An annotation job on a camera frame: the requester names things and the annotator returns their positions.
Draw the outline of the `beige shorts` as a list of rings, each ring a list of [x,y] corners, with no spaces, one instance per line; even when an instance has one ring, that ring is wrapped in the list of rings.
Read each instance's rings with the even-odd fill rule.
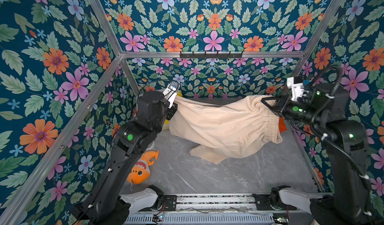
[[[176,113],[170,120],[172,135],[197,143],[194,157],[213,164],[227,158],[242,159],[265,144],[279,144],[279,117],[262,103],[262,95],[247,96],[226,105],[176,97]]]

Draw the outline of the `orange shorts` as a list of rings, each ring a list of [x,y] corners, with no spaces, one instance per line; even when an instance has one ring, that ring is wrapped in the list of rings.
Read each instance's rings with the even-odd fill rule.
[[[280,134],[286,130],[287,130],[287,127],[285,125],[285,121],[284,121],[283,117],[280,117],[279,118],[279,132],[280,132]]]

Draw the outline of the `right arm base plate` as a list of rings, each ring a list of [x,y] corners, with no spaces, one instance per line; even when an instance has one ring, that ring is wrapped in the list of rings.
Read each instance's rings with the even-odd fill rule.
[[[252,194],[258,211],[296,211],[297,208],[283,204],[275,195]]]

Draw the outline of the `yellow shorts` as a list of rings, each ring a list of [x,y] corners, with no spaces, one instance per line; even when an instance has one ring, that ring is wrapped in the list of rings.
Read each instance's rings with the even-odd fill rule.
[[[182,95],[182,92],[178,91],[178,92],[177,92],[177,96],[182,97],[182,96],[183,96],[183,95]],[[163,129],[162,129],[163,131],[169,129],[169,122],[170,122],[170,121],[168,121],[168,120],[165,121],[165,123],[164,123],[164,125],[163,125]]]

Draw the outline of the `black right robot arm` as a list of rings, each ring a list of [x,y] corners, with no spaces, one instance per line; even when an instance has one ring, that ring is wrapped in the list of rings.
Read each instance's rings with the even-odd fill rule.
[[[342,78],[341,67],[330,66],[307,85],[301,77],[288,78],[289,95],[262,98],[275,115],[310,127],[326,149],[334,182],[331,195],[275,187],[270,203],[273,207],[292,206],[307,212],[319,225],[376,225],[380,219],[372,210],[372,188],[366,168],[368,136],[360,122],[345,117],[349,94],[341,88]]]

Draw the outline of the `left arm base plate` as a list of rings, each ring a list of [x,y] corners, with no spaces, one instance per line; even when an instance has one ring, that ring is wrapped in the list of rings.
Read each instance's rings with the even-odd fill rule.
[[[175,211],[177,199],[176,195],[161,195],[152,207],[144,208],[141,212]]]

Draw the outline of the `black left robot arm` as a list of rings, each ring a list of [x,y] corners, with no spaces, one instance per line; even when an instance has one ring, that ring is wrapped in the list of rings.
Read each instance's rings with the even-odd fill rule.
[[[121,225],[128,216],[153,206],[161,206],[164,193],[150,186],[132,195],[120,193],[134,165],[155,141],[166,120],[177,111],[178,89],[145,92],[137,98],[136,116],[115,133],[110,158],[90,195],[75,205],[75,221],[91,225]]]

